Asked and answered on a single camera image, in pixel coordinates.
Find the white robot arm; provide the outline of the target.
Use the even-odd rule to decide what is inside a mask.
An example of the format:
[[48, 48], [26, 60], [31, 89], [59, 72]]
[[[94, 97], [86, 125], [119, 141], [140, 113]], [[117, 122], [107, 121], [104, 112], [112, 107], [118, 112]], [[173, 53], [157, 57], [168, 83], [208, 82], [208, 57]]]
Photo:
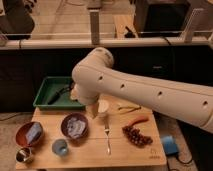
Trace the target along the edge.
[[97, 47], [75, 65], [72, 79], [80, 103], [92, 105], [104, 93], [213, 134], [213, 87], [127, 74], [113, 64], [112, 53]]

